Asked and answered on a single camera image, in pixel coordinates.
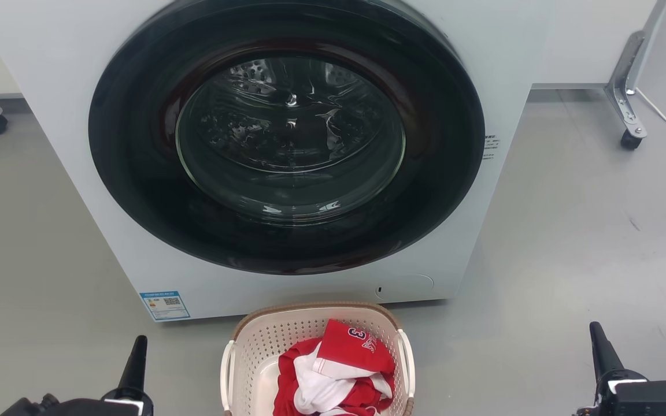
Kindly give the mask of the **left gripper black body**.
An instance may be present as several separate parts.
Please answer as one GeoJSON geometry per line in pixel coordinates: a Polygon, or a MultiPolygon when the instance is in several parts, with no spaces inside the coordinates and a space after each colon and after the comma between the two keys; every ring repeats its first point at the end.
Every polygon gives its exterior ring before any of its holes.
{"type": "Polygon", "coordinates": [[[59,401],[51,394],[40,402],[17,400],[3,415],[153,415],[154,404],[140,389],[118,387],[101,399],[77,398],[59,401]]]}

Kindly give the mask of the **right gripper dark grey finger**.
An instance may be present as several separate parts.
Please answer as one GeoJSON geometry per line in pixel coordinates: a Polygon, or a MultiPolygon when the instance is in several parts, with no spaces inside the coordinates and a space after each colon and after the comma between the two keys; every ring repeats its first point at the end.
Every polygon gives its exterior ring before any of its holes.
{"type": "Polygon", "coordinates": [[[590,342],[594,360],[595,379],[600,380],[608,372],[625,370],[618,354],[608,340],[600,322],[590,322],[590,342]]]}

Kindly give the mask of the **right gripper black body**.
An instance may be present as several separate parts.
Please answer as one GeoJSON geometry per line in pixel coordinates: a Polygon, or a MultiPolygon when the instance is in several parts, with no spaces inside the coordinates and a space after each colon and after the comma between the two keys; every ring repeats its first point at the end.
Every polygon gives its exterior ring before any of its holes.
{"type": "Polygon", "coordinates": [[[631,370],[610,371],[598,380],[594,399],[576,415],[666,415],[666,381],[649,381],[631,370]]]}

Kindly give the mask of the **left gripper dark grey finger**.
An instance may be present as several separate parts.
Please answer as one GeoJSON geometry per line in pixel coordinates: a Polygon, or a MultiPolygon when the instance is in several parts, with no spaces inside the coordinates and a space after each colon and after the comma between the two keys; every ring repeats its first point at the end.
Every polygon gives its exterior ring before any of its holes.
{"type": "Polygon", "coordinates": [[[135,339],[118,384],[119,389],[142,391],[145,388],[147,342],[145,335],[135,339]]]}

